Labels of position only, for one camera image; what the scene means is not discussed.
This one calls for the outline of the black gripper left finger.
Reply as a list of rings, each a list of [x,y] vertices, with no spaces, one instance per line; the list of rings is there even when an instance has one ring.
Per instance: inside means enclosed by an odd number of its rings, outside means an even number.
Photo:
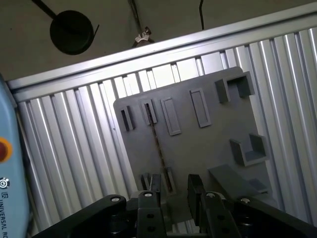
[[[164,238],[160,207],[161,176],[136,197],[112,194],[38,233],[38,238]]]

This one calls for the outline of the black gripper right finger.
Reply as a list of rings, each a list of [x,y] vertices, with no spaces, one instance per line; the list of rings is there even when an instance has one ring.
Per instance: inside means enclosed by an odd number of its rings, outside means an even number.
[[[315,226],[262,201],[244,196],[222,199],[207,192],[199,175],[188,176],[188,206],[208,238],[315,238]]]

